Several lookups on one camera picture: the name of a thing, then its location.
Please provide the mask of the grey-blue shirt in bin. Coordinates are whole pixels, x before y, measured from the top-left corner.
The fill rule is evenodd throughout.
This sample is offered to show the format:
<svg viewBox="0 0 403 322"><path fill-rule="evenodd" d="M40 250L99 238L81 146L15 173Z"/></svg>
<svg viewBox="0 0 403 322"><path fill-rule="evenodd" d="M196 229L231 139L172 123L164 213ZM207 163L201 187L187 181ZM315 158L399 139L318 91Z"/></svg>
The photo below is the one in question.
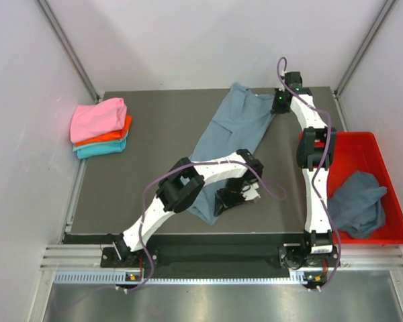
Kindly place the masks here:
<svg viewBox="0 0 403 322"><path fill-rule="evenodd" d="M328 199L328 211L339 231L367 239L386 224L382 198L387 188L368 172L356 171Z"/></svg>

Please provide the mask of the folded orange t-shirt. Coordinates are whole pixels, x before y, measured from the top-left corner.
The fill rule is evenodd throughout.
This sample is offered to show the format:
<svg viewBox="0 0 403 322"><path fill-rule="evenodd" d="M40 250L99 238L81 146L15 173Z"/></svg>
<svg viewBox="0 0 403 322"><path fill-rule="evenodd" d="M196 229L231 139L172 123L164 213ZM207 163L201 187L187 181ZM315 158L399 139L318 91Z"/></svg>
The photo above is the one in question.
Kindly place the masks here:
<svg viewBox="0 0 403 322"><path fill-rule="evenodd" d="M115 140L124 139L124 137L128 133L128 130L130 129L131 123L132 123L132 116L126 115L124 127L122 129L104 133L104 134L101 134L94 138L90 138L90 139L84 140L82 142L78 142L75 144L75 146L79 147L79 146L85 146L88 144L98 144L98 143L111 142L111 141L115 141Z"/></svg>

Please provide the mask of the grey-blue polo shirt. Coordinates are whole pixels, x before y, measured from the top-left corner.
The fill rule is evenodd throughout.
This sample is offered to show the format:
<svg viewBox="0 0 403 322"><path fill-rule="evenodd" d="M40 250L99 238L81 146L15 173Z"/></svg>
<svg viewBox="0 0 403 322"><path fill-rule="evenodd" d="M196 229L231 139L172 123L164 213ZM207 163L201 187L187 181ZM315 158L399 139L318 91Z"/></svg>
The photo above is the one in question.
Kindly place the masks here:
<svg viewBox="0 0 403 322"><path fill-rule="evenodd" d="M226 157L239 149L254 153L270 126L274 96L234 83L195 145L193 162Z"/></svg>

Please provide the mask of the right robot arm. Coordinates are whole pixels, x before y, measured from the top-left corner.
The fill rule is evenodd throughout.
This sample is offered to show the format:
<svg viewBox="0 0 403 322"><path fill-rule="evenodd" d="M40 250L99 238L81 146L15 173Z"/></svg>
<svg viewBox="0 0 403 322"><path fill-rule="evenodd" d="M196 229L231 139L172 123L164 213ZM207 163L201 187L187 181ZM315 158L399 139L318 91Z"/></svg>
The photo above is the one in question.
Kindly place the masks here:
<svg viewBox="0 0 403 322"><path fill-rule="evenodd" d="M275 90L274 114L292 112L301 127L296 162L306 185L306 222L304 244L300 248L302 261L316 265L333 253L333 229L328 217L327 183L334 156L336 130L331 120L314 106L312 93L304 88L299 72L279 71L280 87Z"/></svg>

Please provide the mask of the folded pink t-shirt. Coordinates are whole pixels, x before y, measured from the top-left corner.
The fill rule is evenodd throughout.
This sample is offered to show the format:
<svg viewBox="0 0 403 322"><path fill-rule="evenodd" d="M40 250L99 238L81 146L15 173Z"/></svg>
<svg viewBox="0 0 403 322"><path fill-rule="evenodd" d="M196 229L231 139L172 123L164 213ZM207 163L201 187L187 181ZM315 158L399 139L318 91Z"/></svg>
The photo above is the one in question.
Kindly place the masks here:
<svg viewBox="0 0 403 322"><path fill-rule="evenodd" d="M78 105L70 126L71 142L76 144L124 127L127 106L122 98L96 105Z"/></svg>

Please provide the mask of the folded teal t-shirt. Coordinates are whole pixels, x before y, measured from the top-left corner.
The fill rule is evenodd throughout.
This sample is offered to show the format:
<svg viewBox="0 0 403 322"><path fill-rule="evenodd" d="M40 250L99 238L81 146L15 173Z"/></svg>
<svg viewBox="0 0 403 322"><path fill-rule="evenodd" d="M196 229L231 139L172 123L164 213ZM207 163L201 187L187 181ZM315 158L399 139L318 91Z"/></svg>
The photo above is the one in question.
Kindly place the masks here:
<svg viewBox="0 0 403 322"><path fill-rule="evenodd" d="M93 156L102 156L122 152L126 147L126 139L114 140L110 142L101 142L87 144L81 147L73 147L73 152L77 158L82 160Z"/></svg>

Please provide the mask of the aluminium frame rail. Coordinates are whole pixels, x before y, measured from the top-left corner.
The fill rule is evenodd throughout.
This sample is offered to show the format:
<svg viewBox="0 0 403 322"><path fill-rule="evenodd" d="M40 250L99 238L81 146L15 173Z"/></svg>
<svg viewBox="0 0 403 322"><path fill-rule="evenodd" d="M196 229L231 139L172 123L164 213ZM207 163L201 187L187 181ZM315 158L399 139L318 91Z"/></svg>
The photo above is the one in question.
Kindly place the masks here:
<svg viewBox="0 0 403 322"><path fill-rule="evenodd" d="M98 245L49 245L40 267L43 270L93 270L100 267ZM345 244L341 248L341 270L403 270L398 246Z"/></svg>

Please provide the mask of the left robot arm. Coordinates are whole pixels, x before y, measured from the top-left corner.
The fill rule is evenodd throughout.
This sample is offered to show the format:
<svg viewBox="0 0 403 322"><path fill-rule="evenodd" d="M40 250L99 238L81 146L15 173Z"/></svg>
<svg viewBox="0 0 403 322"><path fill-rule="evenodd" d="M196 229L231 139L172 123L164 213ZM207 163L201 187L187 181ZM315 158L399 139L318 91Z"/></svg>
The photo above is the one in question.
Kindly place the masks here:
<svg viewBox="0 0 403 322"><path fill-rule="evenodd" d="M158 189L149 206L142 197L142 214L135 224L112 242L117 260L125 266L135 264L139 250L146 247L153 233L168 218L190 208L209 184L226 181L225 187L214 194L216 217L226 210L255 201L260 197L257 189L263 169L262 163L246 149L203 162L180 159L168 173L154 181ZM154 183L145 188L143 195Z"/></svg>

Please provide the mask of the red plastic bin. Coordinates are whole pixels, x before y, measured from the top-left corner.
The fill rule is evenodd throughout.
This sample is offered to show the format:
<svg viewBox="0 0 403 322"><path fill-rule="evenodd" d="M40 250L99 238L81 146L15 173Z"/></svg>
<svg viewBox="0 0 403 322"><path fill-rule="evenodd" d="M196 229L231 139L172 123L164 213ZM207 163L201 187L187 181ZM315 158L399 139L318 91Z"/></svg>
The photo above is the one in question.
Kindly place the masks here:
<svg viewBox="0 0 403 322"><path fill-rule="evenodd" d="M370 132L337 132L334 156L328 175L327 208L328 199L356 171L373 174L379 184L387 188L388 191L382 198L386 224L367 239L354 239L348 233L336 228L328 211L333 233L338 230L344 244L403 244L403 213L376 139Z"/></svg>

